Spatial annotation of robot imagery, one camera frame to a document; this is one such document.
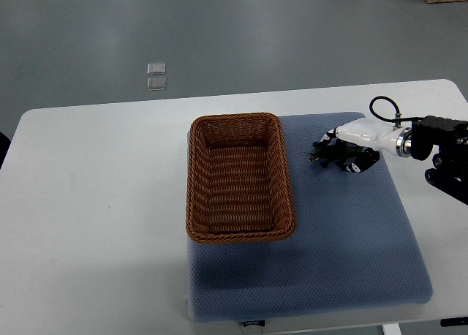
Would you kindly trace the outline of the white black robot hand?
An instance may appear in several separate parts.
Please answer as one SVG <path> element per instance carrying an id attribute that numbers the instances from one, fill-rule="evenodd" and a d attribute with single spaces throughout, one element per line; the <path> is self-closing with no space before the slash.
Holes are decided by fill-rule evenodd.
<path id="1" fill-rule="evenodd" d="M 362 146 L 356 158 L 349 159 L 341 170 L 348 173 L 362 173 L 380 160 L 380 152 L 407 158 L 411 149 L 411 129 L 409 127 L 385 125 L 380 121 L 360 118 L 327 131 L 321 144 L 334 144 L 337 140 Z"/>

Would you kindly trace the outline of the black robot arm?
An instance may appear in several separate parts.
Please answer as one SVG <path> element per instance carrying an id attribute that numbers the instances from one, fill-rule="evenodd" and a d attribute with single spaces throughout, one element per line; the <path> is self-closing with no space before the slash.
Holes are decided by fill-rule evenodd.
<path id="1" fill-rule="evenodd" d="M 424 161 L 432 154 L 433 167 L 425 171 L 433 187 L 467 203 L 467 122 L 436 116 L 414 120 L 411 126 L 411 157 Z"/>

